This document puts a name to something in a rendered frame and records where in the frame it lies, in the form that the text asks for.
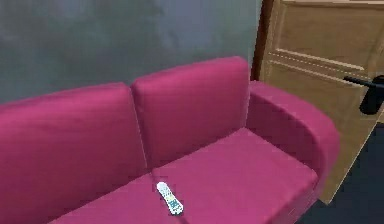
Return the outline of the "light wooden room door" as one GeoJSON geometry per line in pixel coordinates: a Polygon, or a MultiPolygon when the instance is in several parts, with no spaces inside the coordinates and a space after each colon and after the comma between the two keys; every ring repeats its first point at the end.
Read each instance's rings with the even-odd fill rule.
{"type": "Polygon", "coordinates": [[[331,203],[376,124],[359,107],[384,75],[384,0],[261,0],[252,75],[311,102],[335,123],[341,146],[320,200],[331,203]]]}

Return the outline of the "pink sofa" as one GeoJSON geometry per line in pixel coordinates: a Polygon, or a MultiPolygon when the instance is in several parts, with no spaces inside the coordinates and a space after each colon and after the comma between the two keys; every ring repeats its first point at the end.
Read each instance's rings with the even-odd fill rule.
{"type": "Polygon", "coordinates": [[[0,105],[0,224],[296,224],[339,145],[239,57],[16,101],[0,105]]]}

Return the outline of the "white remote control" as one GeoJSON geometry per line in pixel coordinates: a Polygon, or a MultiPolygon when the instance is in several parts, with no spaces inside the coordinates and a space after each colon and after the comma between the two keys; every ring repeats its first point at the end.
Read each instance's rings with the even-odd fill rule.
{"type": "Polygon", "coordinates": [[[158,182],[156,184],[156,189],[165,201],[168,210],[172,215],[180,215],[183,213],[183,204],[176,198],[176,196],[165,182],[158,182]]]}

